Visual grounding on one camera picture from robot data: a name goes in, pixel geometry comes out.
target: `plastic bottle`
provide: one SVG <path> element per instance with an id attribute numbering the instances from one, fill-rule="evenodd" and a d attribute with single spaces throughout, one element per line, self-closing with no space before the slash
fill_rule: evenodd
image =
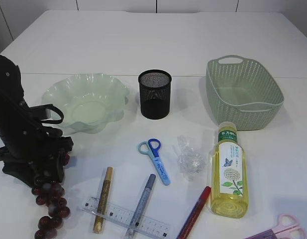
<path id="1" fill-rule="evenodd" d="M 244 149 L 237 143 L 235 124 L 219 125 L 218 144 L 212 158 L 211 210 L 230 218 L 243 217 L 248 208 Z"/>

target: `red marker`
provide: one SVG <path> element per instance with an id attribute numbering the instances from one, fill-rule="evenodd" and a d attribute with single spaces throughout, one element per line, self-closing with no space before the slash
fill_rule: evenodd
<path id="1" fill-rule="evenodd" d="M 210 193 L 211 188 L 209 186 L 206 186 L 197 203 L 195 203 L 195 206 L 192 209 L 188 219 L 184 223 L 184 226 L 182 227 L 177 239 L 186 239 L 189 236 L 190 231 L 194 226 L 195 221 L 198 219 L 198 216 L 200 215 L 200 212 L 202 211 Z"/>

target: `pen holder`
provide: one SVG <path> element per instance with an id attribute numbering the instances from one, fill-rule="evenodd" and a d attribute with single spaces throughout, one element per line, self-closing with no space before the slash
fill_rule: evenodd
<path id="1" fill-rule="evenodd" d="M 161 70 L 149 70 L 140 74 L 141 113 L 148 119 L 158 120 L 170 111 L 171 75 Z"/>

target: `clear plastic ruler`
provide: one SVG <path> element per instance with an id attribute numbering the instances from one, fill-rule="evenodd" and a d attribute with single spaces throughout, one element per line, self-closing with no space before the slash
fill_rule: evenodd
<path id="1" fill-rule="evenodd" d="M 139 224 L 133 227 L 130 225 L 132 216 L 134 214 L 133 211 L 130 211 L 128 209 L 107 202 L 106 210 L 103 215 L 97 213 L 98 203 L 99 203 L 99 198 L 89 197 L 88 199 L 85 200 L 82 206 L 82 210 L 93 215 L 101 216 L 106 220 L 118 224 L 120 226 L 123 226 L 125 228 L 134 229 L 138 233 L 146 235 L 150 238 L 154 239 L 168 238 L 169 228 L 170 228 L 168 224 L 159 222 L 149 217 L 142 216 L 139 221 Z"/>

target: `silver marker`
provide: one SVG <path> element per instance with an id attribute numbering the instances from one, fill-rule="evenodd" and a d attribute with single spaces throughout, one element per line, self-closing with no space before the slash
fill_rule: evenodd
<path id="1" fill-rule="evenodd" d="M 132 219 L 131 219 L 131 222 L 130 222 L 130 226 L 137 227 L 139 225 L 140 218 L 142 216 L 142 213 L 143 213 L 143 210 L 145 208 L 145 205 L 147 204 L 147 201 L 149 199 L 149 196 L 150 196 L 150 193 L 151 193 L 154 181 L 155 181 L 155 175 L 151 174 L 149 179 L 148 179 L 148 182 L 145 185 L 145 188 L 144 188 L 144 190 L 142 192 L 142 195 L 141 195 L 140 201 L 138 203 L 138 206 L 135 209 L 135 212 L 134 212 L 134 214 L 132 216 Z M 130 229 L 129 228 L 127 230 L 125 236 L 124 236 L 124 239 L 132 239 L 134 237 L 134 235 L 135 235 L 135 232 L 136 231 L 134 229 Z"/>

